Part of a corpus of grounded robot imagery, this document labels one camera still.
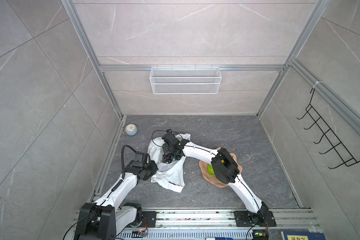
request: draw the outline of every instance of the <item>wall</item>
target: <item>wall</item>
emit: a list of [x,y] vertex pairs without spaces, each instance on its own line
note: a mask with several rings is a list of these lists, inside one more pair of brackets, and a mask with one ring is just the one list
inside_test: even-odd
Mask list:
[[222,71],[217,94],[153,94],[149,71],[106,72],[124,114],[256,114],[277,71]]
[[0,0],[0,239],[61,239],[118,119],[59,0]]
[[[284,64],[315,1],[74,3],[100,64]],[[277,75],[222,74],[216,95],[154,95],[149,73],[106,75],[125,114],[255,114]]]
[[[360,1],[333,0],[297,59],[360,114]],[[264,128],[304,207],[311,207],[331,239],[360,239],[360,163],[342,163],[305,116],[311,86],[294,70],[283,79],[261,117]],[[360,160],[360,136],[317,93],[312,105],[350,153]],[[319,125],[326,131],[324,123]],[[336,150],[348,160],[343,147]]]

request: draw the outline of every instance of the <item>clock face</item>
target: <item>clock face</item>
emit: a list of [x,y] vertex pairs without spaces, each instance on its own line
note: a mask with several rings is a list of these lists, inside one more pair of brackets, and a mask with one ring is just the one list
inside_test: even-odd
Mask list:
[[129,124],[126,128],[127,131],[133,131],[134,129],[136,129],[136,126],[133,124]]

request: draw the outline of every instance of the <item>white zip tie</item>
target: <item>white zip tie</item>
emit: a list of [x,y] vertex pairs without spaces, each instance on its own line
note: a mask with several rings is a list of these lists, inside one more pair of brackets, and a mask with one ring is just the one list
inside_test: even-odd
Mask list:
[[324,83],[324,82],[316,81],[316,83],[313,85],[312,88],[315,88],[316,84],[318,84],[318,83]]

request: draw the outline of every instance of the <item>alarm clock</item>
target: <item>alarm clock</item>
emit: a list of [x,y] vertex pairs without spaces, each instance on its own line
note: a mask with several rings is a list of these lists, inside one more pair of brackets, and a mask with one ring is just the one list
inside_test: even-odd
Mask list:
[[127,133],[128,136],[133,136],[137,133],[137,127],[135,124],[128,124],[125,128],[124,128],[125,132]]

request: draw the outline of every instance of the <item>tan plate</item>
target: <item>tan plate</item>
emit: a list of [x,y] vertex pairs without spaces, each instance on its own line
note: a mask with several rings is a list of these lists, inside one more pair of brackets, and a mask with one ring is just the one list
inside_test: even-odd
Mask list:
[[[233,154],[233,153],[230,153],[230,154],[231,154],[232,158],[235,160],[235,162],[237,163],[236,155]],[[241,173],[243,171],[243,168],[239,164],[237,164],[237,165],[238,165],[237,168],[239,169],[239,171]],[[208,163],[203,162],[203,161],[199,161],[199,166],[200,166],[200,169],[202,170],[203,177],[205,178],[205,180],[207,180],[211,184],[216,185],[218,187],[226,187],[226,186],[228,186],[228,184],[224,184],[221,181],[217,180],[215,175],[209,174],[208,169],[207,169]]]

